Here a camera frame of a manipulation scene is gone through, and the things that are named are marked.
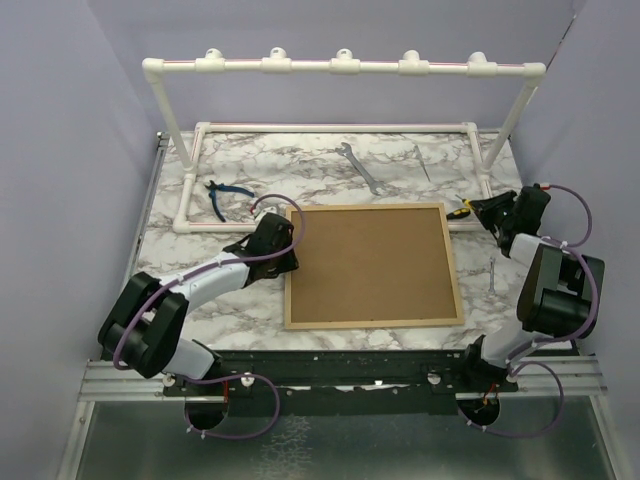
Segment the small yellow screwdriver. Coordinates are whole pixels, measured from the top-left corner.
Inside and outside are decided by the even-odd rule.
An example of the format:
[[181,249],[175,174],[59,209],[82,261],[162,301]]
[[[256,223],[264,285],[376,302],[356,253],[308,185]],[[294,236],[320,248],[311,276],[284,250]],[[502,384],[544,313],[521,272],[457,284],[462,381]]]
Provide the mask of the small yellow screwdriver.
[[462,198],[462,197],[458,197],[458,199],[460,200],[461,204],[464,206],[464,208],[468,209],[468,210],[473,210],[473,206],[471,205],[471,200],[466,199],[466,198]]

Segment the wooden picture frame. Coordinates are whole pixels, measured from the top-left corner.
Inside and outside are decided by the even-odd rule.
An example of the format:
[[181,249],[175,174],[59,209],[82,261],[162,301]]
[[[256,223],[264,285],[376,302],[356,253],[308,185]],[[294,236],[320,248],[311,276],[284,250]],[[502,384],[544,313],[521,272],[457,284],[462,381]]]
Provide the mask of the wooden picture frame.
[[443,204],[305,206],[286,217],[302,237],[285,280],[286,329],[464,324]]

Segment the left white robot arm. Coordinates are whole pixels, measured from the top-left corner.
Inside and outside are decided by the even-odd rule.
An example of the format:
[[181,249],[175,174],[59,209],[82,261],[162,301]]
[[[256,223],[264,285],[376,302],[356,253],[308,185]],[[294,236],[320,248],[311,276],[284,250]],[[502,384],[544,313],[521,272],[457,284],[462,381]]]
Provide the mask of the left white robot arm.
[[185,318],[221,295],[297,269],[293,233],[289,220],[267,213],[254,233],[208,263],[162,278],[133,275],[104,321],[98,343],[116,365],[144,378],[172,374],[186,377],[199,394],[214,392],[221,380],[217,355],[181,337]]

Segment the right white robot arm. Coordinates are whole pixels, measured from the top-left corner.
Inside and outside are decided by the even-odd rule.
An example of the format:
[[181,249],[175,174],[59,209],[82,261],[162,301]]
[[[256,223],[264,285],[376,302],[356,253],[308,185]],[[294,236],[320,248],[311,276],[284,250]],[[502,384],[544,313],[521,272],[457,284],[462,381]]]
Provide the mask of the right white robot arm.
[[[572,195],[584,208],[587,228],[579,241],[539,234],[551,190]],[[465,199],[463,203],[492,234],[502,255],[528,268],[516,320],[479,337],[465,350],[459,378],[467,389],[481,391],[493,381],[506,379],[515,361],[539,348],[591,334],[597,322],[605,263],[578,252],[591,236],[593,216],[586,200],[568,187],[534,184],[520,192]]]

